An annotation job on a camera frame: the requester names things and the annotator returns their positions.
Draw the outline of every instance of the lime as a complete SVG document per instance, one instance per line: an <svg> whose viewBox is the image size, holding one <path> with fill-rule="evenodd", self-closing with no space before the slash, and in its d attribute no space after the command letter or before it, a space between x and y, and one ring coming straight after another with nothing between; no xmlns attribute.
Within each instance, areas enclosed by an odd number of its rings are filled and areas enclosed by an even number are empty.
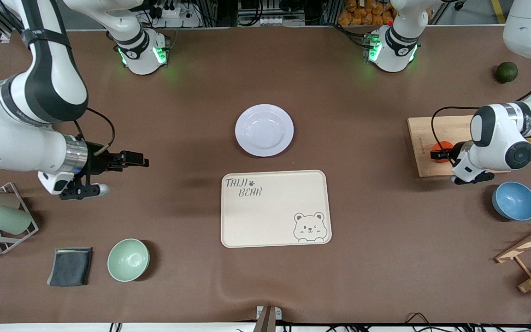
<svg viewBox="0 0 531 332"><path fill-rule="evenodd" d="M511 82L518 77L518 66L513 62L504 62L497 67L495 78L500 83Z"/></svg>

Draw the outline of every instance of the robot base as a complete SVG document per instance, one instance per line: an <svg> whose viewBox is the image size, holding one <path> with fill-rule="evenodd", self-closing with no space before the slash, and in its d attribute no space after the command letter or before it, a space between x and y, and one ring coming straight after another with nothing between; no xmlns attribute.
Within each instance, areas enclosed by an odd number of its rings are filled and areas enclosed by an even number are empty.
<svg viewBox="0 0 531 332"><path fill-rule="evenodd" d="M365 50L365 56L367 62L375 63L380 69L388 71L390 73L396 73L405 69L409 62L413 61L413 55L417 51L417 46L411 51L407 48L402 48L402 52L405 55L398 56L394 50L388 47L386 42L387 25L383 25L378 30L371 32L371 35L378 36L376 43L376 49Z"/></svg>
<svg viewBox="0 0 531 332"><path fill-rule="evenodd" d="M167 66L169 57L170 39L153 29L145 29L145 31L149 34L149 46L138 59L131 59L120 51L124 66L137 75L148 75L159 67Z"/></svg>

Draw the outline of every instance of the blue bowl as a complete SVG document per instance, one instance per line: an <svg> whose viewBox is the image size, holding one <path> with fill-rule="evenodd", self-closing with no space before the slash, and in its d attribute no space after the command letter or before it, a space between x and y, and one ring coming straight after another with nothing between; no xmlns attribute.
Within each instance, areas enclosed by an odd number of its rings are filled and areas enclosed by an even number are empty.
<svg viewBox="0 0 531 332"><path fill-rule="evenodd" d="M521 183L503 183L493 193L493 206L508 219L530 220L531 190Z"/></svg>

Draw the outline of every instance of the white plate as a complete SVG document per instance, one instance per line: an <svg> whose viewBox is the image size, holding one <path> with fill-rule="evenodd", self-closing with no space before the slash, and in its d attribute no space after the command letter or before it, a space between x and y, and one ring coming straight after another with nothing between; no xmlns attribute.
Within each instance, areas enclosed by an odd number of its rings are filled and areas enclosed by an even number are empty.
<svg viewBox="0 0 531 332"><path fill-rule="evenodd" d="M288 113L270 104L249 107L235 126L236 141L257 157L271 157L284 151L294 134L295 126Z"/></svg>

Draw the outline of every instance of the beige tray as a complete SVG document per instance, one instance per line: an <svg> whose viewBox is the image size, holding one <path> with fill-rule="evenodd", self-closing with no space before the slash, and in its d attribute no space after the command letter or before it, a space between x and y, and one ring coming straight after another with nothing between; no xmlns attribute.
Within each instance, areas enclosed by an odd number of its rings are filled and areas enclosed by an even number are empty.
<svg viewBox="0 0 531 332"><path fill-rule="evenodd" d="M327 180L321 171L228 174L221 195L221 242L227 248L331 240Z"/></svg>

